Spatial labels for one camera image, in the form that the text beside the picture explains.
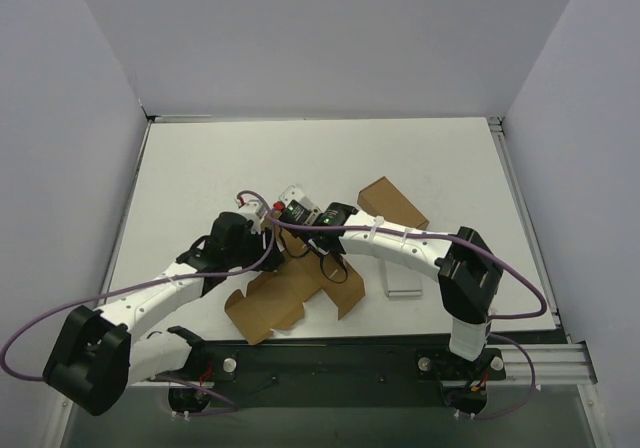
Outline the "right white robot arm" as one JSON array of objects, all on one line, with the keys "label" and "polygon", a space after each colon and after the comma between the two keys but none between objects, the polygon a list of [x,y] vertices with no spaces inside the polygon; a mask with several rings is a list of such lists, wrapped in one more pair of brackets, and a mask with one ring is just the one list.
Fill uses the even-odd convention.
[{"label": "right white robot arm", "polygon": [[437,282],[452,317],[449,351],[466,361],[480,357],[503,269],[487,257],[491,251],[475,230],[423,231],[338,202],[315,212],[295,200],[279,201],[274,210],[280,227],[322,257],[368,256]]}]

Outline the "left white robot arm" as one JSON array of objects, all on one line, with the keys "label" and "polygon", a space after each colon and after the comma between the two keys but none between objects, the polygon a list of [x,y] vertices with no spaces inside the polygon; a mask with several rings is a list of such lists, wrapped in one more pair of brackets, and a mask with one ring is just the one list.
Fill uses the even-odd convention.
[{"label": "left white robot arm", "polygon": [[244,205],[221,213],[156,278],[96,309],[79,306],[66,317],[43,370],[44,382],[91,415],[108,411],[125,389],[174,371],[193,379],[204,370],[201,339],[181,327],[153,335],[170,314],[206,296],[231,277],[274,271],[283,262],[265,227],[267,209]]}]

